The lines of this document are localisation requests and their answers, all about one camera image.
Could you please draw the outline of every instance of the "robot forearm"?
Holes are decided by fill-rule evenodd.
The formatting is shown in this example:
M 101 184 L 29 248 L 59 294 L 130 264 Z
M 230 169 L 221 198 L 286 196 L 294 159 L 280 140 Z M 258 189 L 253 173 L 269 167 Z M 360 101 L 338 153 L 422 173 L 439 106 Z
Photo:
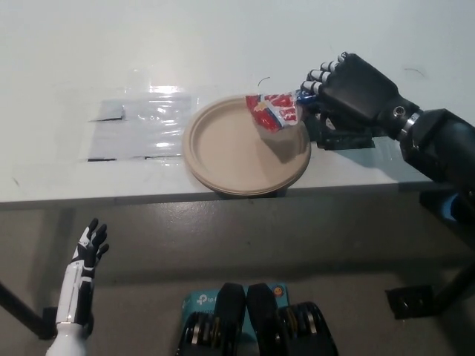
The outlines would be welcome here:
M 56 315 L 58 335 L 47 356 L 86 355 L 85 338 L 92 319 L 95 268 L 109 249 L 108 244 L 102 245 L 107 238 L 107 226 L 102 225 L 94 232 L 97 225 L 98 221 L 94 219 L 84 230 L 66 268 Z

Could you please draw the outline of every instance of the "concrete floor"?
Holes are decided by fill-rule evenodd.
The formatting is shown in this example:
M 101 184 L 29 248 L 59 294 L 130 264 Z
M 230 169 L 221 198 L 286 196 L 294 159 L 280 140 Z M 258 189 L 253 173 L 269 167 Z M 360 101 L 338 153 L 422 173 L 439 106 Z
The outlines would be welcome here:
M 97 272 L 90 355 L 172 355 L 183 298 L 226 281 L 288 283 L 315 301 L 341 355 L 474 355 L 475 300 L 444 317 L 395 321 L 384 290 L 442 285 L 472 251 L 415 194 L 185 202 L 0 213 L 0 280 L 35 310 L 56 305 L 92 217 L 111 250 Z M 43 355 L 0 310 L 0 355 Z

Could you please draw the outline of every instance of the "tan paper plate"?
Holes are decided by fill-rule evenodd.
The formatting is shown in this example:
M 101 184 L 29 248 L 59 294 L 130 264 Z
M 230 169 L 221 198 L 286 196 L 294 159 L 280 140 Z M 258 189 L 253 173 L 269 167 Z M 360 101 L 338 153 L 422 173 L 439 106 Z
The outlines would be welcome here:
M 303 123 L 277 133 L 259 128 L 242 96 L 197 113 L 183 137 L 191 172 L 226 194 L 259 195 L 286 187 L 307 168 L 310 143 Z

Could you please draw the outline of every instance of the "white tabletop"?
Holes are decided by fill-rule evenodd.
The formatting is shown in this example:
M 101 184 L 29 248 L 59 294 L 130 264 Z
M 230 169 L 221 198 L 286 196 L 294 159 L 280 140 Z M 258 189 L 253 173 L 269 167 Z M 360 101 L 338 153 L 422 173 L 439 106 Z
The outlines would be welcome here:
M 473 13 L 475 2 L 449 0 L 2 0 L 0 206 L 215 198 L 181 159 L 85 162 L 86 123 L 137 73 L 152 85 L 226 88 L 218 96 L 270 77 L 266 89 L 282 92 L 346 50 L 423 109 L 475 123 Z M 312 147 L 288 195 L 428 182 L 395 142 L 376 146 Z

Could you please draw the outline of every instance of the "chip bag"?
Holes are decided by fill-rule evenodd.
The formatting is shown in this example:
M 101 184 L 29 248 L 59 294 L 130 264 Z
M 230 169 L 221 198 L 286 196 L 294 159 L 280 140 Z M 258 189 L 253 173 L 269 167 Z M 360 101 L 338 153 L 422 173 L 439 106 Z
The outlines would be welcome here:
M 246 104 L 257 125 L 270 132 L 297 125 L 301 118 L 297 92 L 276 95 L 248 95 Z

